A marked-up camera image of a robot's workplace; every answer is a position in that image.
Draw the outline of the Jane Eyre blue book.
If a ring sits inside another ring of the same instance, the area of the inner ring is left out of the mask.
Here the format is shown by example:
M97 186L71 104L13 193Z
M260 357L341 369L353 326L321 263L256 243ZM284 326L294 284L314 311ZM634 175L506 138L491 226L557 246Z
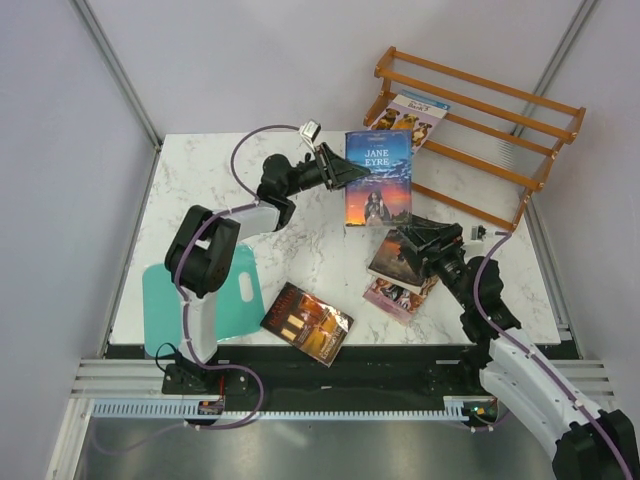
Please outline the Jane Eyre blue book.
M348 132L345 154L347 160L370 171L345 188L345 224L391 227L409 223L413 156L410 132Z

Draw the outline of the dog cover Bark book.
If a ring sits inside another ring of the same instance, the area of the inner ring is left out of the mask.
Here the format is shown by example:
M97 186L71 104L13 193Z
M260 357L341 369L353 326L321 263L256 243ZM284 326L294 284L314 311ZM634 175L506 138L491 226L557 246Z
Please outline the dog cover Bark book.
M369 129L409 131L411 150L416 153L449 110L450 106L441 101L402 91L381 109Z

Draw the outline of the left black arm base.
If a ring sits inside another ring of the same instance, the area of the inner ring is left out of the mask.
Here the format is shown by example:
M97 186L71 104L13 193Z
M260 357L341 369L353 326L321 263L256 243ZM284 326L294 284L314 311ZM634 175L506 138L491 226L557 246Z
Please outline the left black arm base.
M216 370L202 369L188 360L167 364L162 393L166 395L249 396L259 392L256 380L228 360L211 363Z

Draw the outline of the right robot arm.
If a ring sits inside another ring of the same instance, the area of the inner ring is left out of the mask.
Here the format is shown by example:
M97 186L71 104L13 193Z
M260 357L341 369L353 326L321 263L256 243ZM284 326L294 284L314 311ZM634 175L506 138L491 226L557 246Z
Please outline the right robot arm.
M546 451L558 479L636 479L639 452L634 425L616 409L591 400L555 367L502 298L495 253L466 259L463 229L420 219L397 229L400 255L415 274L437 277L462 307L460 321L472 347L458 368L467 392L496 397Z

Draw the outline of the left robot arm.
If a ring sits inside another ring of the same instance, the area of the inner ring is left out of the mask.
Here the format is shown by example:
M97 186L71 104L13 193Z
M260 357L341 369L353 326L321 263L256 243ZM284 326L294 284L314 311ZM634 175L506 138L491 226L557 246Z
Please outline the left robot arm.
M200 205L188 210L167 251L165 268L181 296L179 350L191 362L184 379L196 392L211 392L219 382L218 367L209 363L218 350L217 292L230 274L236 245L283 229L296 210L294 195L318 186L339 190L370 174L369 168L321 143L297 165L282 154L267 157L252 202L217 212Z

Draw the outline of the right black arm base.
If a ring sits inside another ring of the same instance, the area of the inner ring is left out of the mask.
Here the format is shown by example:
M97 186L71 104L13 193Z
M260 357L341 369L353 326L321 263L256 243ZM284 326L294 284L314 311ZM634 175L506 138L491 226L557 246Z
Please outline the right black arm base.
M427 390L436 396L487 395L479 380L471 378L459 363L429 364L424 370L424 380Z

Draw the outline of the Tale of Two Cities book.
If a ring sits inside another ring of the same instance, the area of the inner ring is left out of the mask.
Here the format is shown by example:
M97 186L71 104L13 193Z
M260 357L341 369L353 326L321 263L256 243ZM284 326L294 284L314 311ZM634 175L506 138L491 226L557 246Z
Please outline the Tale of Two Cities book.
M367 272L392 284L398 285L414 294L420 294L426 280L417 275L403 254L404 237L391 229L367 267Z

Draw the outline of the pink illustrated children book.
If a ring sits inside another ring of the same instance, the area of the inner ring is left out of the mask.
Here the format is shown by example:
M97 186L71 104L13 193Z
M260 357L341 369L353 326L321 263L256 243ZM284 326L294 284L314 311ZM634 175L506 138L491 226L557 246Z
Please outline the pink illustrated children book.
M364 292L363 298L398 323L408 325L438 281L439 279L433 276L418 293L414 293L382 278L375 278Z

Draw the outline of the orange wooden tiered rack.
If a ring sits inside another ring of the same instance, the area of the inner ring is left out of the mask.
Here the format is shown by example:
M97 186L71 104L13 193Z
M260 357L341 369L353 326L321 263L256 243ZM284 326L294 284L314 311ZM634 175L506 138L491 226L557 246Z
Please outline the orange wooden tiered rack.
M396 64L404 62L448 78L522 102L526 107L542 107L570 118L565 128L535 120L524 113L504 109L495 101L483 101L463 94L459 89L443 88L401 73ZM584 107L572 107L544 96L495 82L389 47L374 67L374 76L382 81L380 92L364 116L370 127L399 95L434 97L452 108L444 117L444 127L431 135L421 147L457 161L521 190L515 213L503 219L471 204L428 188L418 182L414 189L458 210L513 231L519 225L534 193L548 181L553 164L565 145L578 137L586 114Z

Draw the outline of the dark orange glossy book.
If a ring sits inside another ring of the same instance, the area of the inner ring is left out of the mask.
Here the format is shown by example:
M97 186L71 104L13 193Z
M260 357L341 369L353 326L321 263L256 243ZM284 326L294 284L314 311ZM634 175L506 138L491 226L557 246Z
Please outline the dark orange glossy book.
M286 282L266 312L261 327L330 367L354 319L315 295Z

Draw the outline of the teal plastic file folder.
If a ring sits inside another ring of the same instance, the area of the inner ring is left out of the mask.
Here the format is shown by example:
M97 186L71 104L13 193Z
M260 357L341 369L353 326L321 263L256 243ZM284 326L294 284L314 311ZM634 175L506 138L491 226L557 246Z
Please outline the teal plastic file folder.
M162 264L148 267L142 276L144 350L153 357L163 346L181 341L181 297ZM255 333L265 315L265 307L253 250L244 244L236 247L231 271L219 290L215 332L219 341Z

